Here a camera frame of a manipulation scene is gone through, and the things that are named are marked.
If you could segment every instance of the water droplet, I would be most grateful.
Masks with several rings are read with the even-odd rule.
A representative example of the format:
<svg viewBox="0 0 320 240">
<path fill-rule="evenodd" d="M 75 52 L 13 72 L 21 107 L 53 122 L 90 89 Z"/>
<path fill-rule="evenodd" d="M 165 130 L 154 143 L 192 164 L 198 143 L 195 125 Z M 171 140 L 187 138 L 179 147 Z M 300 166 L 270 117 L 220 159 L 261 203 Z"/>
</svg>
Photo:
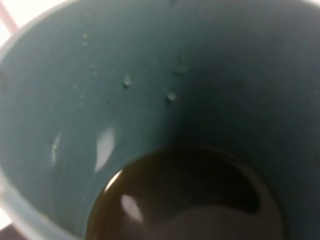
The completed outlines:
<svg viewBox="0 0 320 240">
<path fill-rule="evenodd" d="M 187 65 L 179 65 L 173 71 L 172 74 L 176 77 L 182 77 L 190 72 L 190 67 Z"/>
<path fill-rule="evenodd" d="M 169 102 L 174 102 L 175 100 L 177 100 L 177 94 L 174 93 L 173 91 L 168 92 L 168 94 L 166 95 L 167 99 Z"/>
<path fill-rule="evenodd" d="M 245 84 L 243 82 L 237 81 L 234 83 L 233 87 L 236 90 L 243 90 L 243 89 L 245 89 Z"/>
<path fill-rule="evenodd" d="M 178 61 L 183 63 L 186 62 L 188 60 L 187 54 L 184 52 L 180 52 L 178 55 Z"/>
<path fill-rule="evenodd" d="M 123 80 L 123 86 L 128 88 L 132 84 L 132 79 L 129 74 L 126 74 Z"/>
<path fill-rule="evenodd" d="M 169 5 L 173 6 L 177 3 L 178 0 L 169 0 Z"/>
<path fill-rule="evenodd" d="M 198 7 L 198 9 L 196 10 L 197 14 L 202 14 L 205 10 L 201 7 Z"/>
</svg>

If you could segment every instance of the blue cup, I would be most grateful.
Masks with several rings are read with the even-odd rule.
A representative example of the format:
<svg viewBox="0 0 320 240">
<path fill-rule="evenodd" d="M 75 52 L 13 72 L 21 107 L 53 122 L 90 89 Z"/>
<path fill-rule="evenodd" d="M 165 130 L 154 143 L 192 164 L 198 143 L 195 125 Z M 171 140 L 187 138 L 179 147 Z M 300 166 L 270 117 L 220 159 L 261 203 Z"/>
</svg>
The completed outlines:
<svg viewBox="0 0 320 240">
<path fill-rule="evenodd" d="M 173 144 L 255 166 L 290 240 L 320 236 L 320 8 L 302 0 L 79 0 L 0 53 L 0 204 L 77 240 L 121 168 Z"/>
</svg>

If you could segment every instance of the cup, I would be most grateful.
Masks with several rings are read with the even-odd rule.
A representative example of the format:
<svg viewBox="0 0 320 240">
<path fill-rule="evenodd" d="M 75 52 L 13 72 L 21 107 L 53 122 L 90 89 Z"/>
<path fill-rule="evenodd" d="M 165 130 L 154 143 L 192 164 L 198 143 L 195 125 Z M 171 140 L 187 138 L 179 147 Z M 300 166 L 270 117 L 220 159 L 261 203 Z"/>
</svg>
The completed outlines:
<svg viewBox="0 0 320 240">
<path fill-rule="evenodd" d="M 125 165 L 228 151 L 272 185 L 288 239 L 320 236 L 320 8 L 303 0 L 79 0 L 0 53 L 0 204 L 78 240 Z"/>
</svg>

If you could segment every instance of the dark liquid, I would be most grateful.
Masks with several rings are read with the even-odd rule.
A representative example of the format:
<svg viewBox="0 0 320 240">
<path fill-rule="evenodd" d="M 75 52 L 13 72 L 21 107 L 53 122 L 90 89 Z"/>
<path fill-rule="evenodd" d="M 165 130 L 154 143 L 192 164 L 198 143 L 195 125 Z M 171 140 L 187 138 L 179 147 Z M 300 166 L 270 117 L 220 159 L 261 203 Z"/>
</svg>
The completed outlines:
<svg viewBox="0 0 320 240">
<path fill-rule="evenodd" d="M 86 240 L 283 240 L 269 189 L 208 148 L 173 148 L 127 166 L 99 195 Z"/>
</svg>

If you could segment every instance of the liquid surface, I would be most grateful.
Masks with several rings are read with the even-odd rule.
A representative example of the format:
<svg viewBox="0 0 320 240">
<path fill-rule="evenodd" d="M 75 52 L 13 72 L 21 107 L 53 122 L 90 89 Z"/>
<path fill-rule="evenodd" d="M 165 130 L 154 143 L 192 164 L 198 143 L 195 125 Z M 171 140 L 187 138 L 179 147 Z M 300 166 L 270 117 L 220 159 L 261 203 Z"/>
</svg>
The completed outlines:
<svg viewBox="0 0 320 240">
<path fill-rule="evenodd" d="M 281 211 L 247 165 L 209 148 L 173 148 L 118 172 L 86 240 L 283 240 Z"/>
</svg>

